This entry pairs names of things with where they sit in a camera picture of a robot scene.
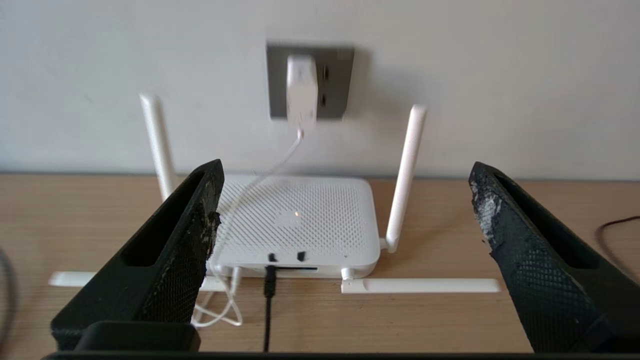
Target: black cable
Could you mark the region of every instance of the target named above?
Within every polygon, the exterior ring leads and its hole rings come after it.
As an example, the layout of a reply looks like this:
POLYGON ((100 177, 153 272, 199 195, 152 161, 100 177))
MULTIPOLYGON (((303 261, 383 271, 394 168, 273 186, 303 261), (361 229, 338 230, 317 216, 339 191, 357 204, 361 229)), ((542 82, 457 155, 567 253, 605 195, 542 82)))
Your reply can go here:
POLYGON ((276 267, 266 267, 264 276, 264 297, 267 299, 264 312, 264 346, 263 352, 269 352, 269 337, 271 335, 271 298, 276 295, 276 267))
POLYGON ((9 257, 6 255, 3 249, 0 249, 0 263, 3 268, 5 286, 6 286, 6 301, 7 307, 4 312, 4 320, 2 327, 0 328, 0 355, 4 352, 7 339, 9 338, 9 332, 15 319, 15 313, 18 307, 18 287, 15 278, 15 270, 11 265, 9 257))
POLYGON ((616 265, 620 269, 620 271, 622 271, 626 276, 632 278, 633 280, 635 280, 635 282, 640 283, 639 279, 636 276, 634 276, 634 273, 631 271, 631 269, 627 267, 627 265, 625 265, 620 260, 620 258, 611 250, 611 248, 609 247, 609 245, 607 244, 604 238, 604 229, 606 229, 607 227, 611 225, 621 224, 623 222, 638 220, 638 219, 640 219, 640 216, 634 216, 630 218, 624 218, 624 219, 614 220, 614 221, 604 223, 600 225, 598 229, 596 229, 595 236, 596 236, 596 241, 598 242, 598 246, 600 246, 602 251, 609 257, 609 259, 611 259, 611 262, 614 265, 616 265))

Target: white antenna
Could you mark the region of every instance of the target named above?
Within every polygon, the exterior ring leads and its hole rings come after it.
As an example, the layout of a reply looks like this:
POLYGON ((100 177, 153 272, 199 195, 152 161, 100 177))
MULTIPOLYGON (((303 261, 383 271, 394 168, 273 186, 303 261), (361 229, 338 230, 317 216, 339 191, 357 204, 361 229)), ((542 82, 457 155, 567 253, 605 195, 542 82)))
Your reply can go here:
POLYGON ((386 245, 389 253, 396 252, 398 248, 398 239, 400 238, 400 230, 402 229, 402 223, 404 221, 406 203, 409 199, 409 192, 411 191, 413 171, 415 170, 415 161, 418 158, 422 128, 424 127, 426 115, 426 105, 413 105, 411 113, 409 114, 409 124, 406 128, 406 137, 404 138, 404 149, 402 151, 402 159, 400 160, 396 191, 394 192, 394 200, 391 204, 387 236, 384 241, 384 245, 386 245))
POLYGON ((151 144, 151 153, 154 157, 154 167, 160 186, 162 200, 166 200, 178 186, 178 178, 173 170, 173 160, 169 149, 169 140, 166 136, 164 116, 160 99, 150 94, 140 94, 142 113, 145 116, 147 134, 151 144))

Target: textured black surface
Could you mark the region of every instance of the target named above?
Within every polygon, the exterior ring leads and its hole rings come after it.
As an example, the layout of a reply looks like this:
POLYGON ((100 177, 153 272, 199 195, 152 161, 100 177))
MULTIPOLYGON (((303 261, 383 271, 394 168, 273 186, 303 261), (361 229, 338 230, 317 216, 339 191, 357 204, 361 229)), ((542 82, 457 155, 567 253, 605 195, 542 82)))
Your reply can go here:
POLYGON ((75 348, 98 321, 189 322, 215 242, 223 184, 219 160, 180 184, 53 319, 60 350, 75 348))
POLYGON ((637 352, 640 288, 499 170, 476 163, 476 217, 536 352, 637 352))

